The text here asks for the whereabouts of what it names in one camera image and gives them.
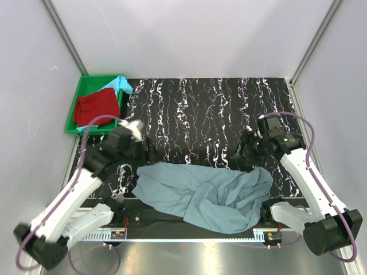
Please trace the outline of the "grey-blue polo shirt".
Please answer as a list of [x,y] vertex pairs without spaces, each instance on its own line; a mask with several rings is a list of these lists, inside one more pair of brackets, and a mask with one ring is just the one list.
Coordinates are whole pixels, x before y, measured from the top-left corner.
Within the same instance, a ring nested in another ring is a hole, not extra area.
[[157,163],[137,169],[132,193],[161,213],[223,234],[255,226],[270,198],[272,175],[261,167],[250,172],[188,164]]

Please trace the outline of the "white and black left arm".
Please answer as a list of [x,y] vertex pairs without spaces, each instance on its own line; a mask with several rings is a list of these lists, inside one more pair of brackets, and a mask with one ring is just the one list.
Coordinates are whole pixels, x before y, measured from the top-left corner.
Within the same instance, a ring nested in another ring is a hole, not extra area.
[[157,151],[152,140],[144,137],[141,120],[120,119],[98,147],[88,147],[88,134],[102,116],[93,119],[81,138],[80,162],[72,178],[49,206],[30,223],[19,223],[13,231],[19,248],[15,264],[21,271],[42,266],[55,268],[70,249],[100,227],[127,225],[123,196],[105,197],[87,213],[74,219],[83,202],[111,175],[119,162],[138,167],[153,164]]

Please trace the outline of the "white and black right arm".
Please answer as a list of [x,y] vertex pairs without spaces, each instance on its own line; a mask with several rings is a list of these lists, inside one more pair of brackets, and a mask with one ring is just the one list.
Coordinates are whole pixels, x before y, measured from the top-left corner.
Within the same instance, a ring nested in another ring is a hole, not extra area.
[[234,158],[242,159],[247,167],[261,167],[269,156],[274,157],[296,181],[310,213],[275,198],[261,204],[260,220],[267,227],[281,223],[293,229],[316,256],[351,246],[350,258],[342,259],[351,263],[357,258],[356,237],[362,215],[357,209],[348,209],[335,195],[311,161],[312,146],[307,146],[298,133],[288,132],[280,115],[260,115],[257,130],[242,133]]

